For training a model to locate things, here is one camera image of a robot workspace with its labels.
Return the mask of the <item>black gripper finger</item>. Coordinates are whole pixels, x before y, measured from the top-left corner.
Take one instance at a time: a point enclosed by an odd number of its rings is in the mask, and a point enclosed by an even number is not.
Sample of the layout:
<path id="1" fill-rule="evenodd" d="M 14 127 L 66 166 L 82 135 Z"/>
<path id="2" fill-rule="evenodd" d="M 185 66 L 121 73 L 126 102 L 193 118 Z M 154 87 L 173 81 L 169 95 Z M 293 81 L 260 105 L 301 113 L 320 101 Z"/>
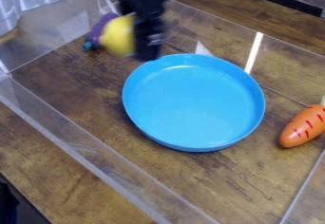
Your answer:
<path id="1" fill-rule="evenodd" d="M 135 57 L 139 61 L 157 60 L 164 46 L 164 15 L 161 13 L 147 17 L 138 17 L 135 27 Z"/>

